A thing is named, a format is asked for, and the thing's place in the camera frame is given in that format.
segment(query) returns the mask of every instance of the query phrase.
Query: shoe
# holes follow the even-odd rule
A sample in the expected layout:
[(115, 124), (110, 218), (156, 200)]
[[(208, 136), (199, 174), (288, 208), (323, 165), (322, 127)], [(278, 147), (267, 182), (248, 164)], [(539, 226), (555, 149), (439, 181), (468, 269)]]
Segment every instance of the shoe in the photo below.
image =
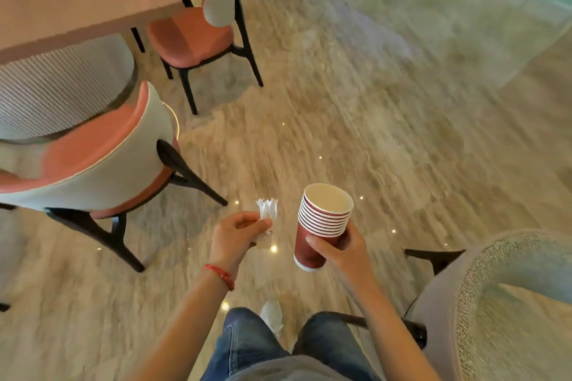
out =
[(264, 323), (270, 328), (276, 337), (282, 331), (282, 308), (277, 300), (268, 300), (262, 311), (260, 317)]

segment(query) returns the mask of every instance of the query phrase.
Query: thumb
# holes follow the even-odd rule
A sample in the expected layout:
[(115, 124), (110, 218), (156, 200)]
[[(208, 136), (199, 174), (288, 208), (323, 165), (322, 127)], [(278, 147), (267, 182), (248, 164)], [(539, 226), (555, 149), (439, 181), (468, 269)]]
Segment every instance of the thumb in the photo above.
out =
[(271, 218), (264, 218), (263, 220), (259, 220), (252, 225), (240, 229), (240, 233), (244, 235), (245, 238), (248, 240), (254, 240), (254, 238), (258, 237), (261, 233), (264, 233), (270, 229), (272, 226), (272, 219)]
[(326, 243), (324, 240), (318, 238), (315, 235), (308, 235), (306, 237), (306, 241), (308, 242), (311, 248), (313, 248), (316, 252), (318, 252), (320, 255), (324, 256), (328, 260), (333, 260), (333, 258), (335, 258), (339, 253), (339, 250), (337, 248)]

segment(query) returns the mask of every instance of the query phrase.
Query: stack of paper cups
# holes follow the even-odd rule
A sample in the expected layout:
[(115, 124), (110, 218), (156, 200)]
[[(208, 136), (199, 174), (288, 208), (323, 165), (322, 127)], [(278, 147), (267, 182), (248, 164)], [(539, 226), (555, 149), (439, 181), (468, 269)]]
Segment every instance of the stack of paper cups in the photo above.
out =
[(350, 195), (328, 184), (311, 184), (304, 190), (298, 211), (298, 230), (294, 261), (305, 271), (316, 271), (325, 264), (325, 258), (310, 247), (308, 235), (315, 235), (336, 246), (345, 232), (349, 216), (354, 209)]

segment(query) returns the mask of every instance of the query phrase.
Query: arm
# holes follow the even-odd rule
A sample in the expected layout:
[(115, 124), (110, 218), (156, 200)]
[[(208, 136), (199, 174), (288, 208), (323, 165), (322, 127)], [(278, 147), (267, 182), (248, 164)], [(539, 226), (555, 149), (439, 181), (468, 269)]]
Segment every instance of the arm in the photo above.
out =
[(350, 220), (340, 248), (310, 235), (308, 243), (332, 262), (348, 293), (366, 317), (375, 351), (390, 381), (439, 381), (439, 376), (375, 281), (366, 242)]
[[(269, 218), (259, 218), (257, 212), (239, 212), (225, 218), (214, 230), (208, 263), (228, 271), (236, 280), (239, 264), (252, 241), (272, 224)], [(130, 380), (186, 381), (227, 292), (226, 283), (215, 272), (203, 269)]]

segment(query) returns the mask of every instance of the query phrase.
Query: jeans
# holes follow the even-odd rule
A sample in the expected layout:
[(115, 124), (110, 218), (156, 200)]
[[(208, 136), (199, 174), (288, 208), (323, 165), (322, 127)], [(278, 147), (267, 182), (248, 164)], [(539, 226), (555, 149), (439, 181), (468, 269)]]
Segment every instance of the jeans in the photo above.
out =
[[(344, 321), (320, 312), (298, 334), (293, 355), (308, 355), (353, 381), (379, 381)], [(256, 363), (290, 356), (264, 321), (246, 307), (229, 311), (201, 381), (222, 381)]]

